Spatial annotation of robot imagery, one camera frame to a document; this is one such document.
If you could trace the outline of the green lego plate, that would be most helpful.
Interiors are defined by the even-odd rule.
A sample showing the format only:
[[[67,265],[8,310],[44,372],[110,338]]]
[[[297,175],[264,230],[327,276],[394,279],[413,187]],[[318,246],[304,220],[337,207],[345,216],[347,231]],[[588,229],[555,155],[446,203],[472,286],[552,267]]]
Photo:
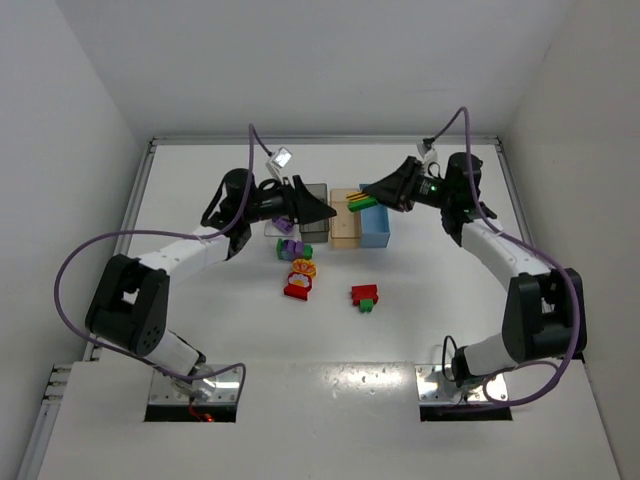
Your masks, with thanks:
[[[350,201],[348,203],[348,210],[351,212],[358,212],[371,207],[375,207],[378,204],[377,200],[372,197],[361,198],[358,200]]]

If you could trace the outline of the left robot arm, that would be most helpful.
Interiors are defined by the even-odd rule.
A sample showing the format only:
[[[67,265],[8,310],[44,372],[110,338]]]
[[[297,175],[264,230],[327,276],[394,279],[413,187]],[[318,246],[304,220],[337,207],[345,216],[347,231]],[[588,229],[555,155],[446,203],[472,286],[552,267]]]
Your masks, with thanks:
[[[85,326],[164,374],[189,381],[205,357],[167,326],[171,287],[236,256],[254,223],[283,217],[305,225],[335,214],[299,176],[257,183],[248,170],[233,169],[195,231],[153,252],[134,258],[118,254],[107,262]]]

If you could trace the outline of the purple lego brick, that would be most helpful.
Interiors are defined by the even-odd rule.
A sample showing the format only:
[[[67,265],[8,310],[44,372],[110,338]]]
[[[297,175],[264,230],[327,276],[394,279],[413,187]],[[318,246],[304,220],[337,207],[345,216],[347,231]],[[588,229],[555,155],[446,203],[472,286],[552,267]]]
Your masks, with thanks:
[[[274,228],[280,232],[283,233],[285,235],[290,234],[293,229],[295,224],[288,218],[288,217],[277,217],[271,220],[272,225],[274,226]]]

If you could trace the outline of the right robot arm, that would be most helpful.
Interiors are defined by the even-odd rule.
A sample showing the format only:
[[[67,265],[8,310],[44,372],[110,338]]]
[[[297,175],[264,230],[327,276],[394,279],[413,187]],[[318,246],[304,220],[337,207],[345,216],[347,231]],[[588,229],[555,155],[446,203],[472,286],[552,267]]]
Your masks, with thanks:
[[[482,161],[464,152],[449,157],[444,176],[409,156],[393,173],[365,186],[365,194],[395,211],[417,204],[439,210],[444,231],[476,257],[506,291],[500,331],[456,349],[450,371],[458,386],[528,362],[581,353],[587,345],[581,276],[560,270],[499,233],[496,214],[479,199]]]

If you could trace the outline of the yellow lego brick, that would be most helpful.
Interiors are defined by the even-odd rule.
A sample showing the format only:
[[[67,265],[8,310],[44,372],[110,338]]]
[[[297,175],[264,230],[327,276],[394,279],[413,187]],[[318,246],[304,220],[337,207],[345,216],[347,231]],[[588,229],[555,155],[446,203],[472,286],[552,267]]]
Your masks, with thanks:
[[[363,192],[352,192],[346,196],[348,202],[358,202],[368,198],[368,195]]]

